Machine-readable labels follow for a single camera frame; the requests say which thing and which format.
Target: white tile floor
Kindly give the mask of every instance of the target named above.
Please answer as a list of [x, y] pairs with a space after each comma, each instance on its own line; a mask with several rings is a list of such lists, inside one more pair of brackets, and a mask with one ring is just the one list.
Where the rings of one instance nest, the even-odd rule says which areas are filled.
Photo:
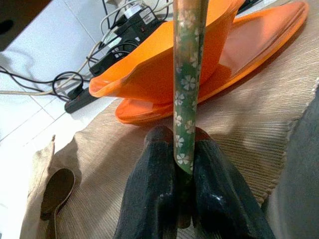
[[[264, 0], [250, 11], [275, 0]], [[154, 6], [156, 0], [146, 1]], [[114, 6], [108, 5], [109, 11]], [[102, 37], [105, 16], [100, 0], [52, 0], [3, 52], [0, 65], [26, 77], [52, 80], [60, 72], [77, 70]], [[1, 75], [0, 90], [23, 91]], [[0, 233], [19, 238], [25, 210], [32, 155], [56, 135], [56, 151], [71, 141], [114, 98], [102, 98], [69, 115], [53, 96], [0, 95]]]

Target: orange plastic object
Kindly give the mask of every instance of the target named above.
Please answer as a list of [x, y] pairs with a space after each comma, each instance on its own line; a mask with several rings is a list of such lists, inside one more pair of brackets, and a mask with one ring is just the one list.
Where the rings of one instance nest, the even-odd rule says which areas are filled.
[[[294, 2], [237, 18], [213, 75], [199, 88], [198, 102], [221, 92], [273, 55], [301, 27], [309, 6]], [[173, 103], [124, 99], [116, 109], [122, 123], [143, 123], [172, 115]]]
[[[200, 82], [215, 71], [233, 19], [243, 0], [209, 1]], [[116, 96], [169, 103], [173, 99], [173, 22], [162, 24], [131, 54], [90, 83], [95, 97]]]

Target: beige fabric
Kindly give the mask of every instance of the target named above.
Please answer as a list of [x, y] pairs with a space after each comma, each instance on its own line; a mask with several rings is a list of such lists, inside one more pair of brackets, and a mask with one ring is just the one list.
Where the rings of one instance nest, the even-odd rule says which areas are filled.
[[[313, 99], [318, 84], [319, 6], [317, 0], [309, 3], [308, 21], [292, 40], [239, 84], [198, 108], [197, 126], [220, 144], [259, 203], [278, 181], [289, 134]], [[54, 155], [51, 165], [48, 156], [52, 144], [35, 156], [35, 177], [22, 239], [35, 238], [35, 234], [44, 238], [47, 222], [39, 220], [40, 201], [46, 176], [61, 167], [76, 175], [74, 191], [57, 217], [61, 238], [112, 238], [124, 186], [142, 152], [146, 133], [158, 124], [172, 126], [172, 118], [144, 125], [121, 124], [114, 117], [119, 102], [76, 133]], [[178, 238], [193, 238], [192, 229], [180, 231]]]

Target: ribbed fabric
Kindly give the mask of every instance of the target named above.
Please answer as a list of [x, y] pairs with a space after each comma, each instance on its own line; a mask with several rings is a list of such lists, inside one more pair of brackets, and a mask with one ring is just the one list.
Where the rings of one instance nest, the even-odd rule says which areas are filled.
[[[317, 0], [308, 2], [308, 20], [292, 40], [239, 84], [198, 107], [197, 126], [219, 143], [260, 204], [279, 180], [294, 123], [314, 98], [318, 85], [319, 5]], [[114, 116], [119, 102], [76, 133], [52, 160], [52, 145], [35, 155], [34, 161], [39, 163], [35, 164], [22, 239], [35, 238], [35, 234], [44, 238], [47, 222], [39, 219], [40, 201], [47, 176], [61, 167], [74, 171], [76, 185], [57, 216], [60, 237], [112, 238], [125, 183], [141, 155], [146, 133], [159, 124], [172, 128], [172, 118], [123, 125]], [[177, 238], [194, 238], [194, 232], [192, 228], [179, 230]]]

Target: green floral stick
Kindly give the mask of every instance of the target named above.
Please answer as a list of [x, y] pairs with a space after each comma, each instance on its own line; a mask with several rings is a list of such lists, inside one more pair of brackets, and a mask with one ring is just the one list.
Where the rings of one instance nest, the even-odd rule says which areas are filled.
[[174, 0], [174, 156], [192, 175], [208, 0]]

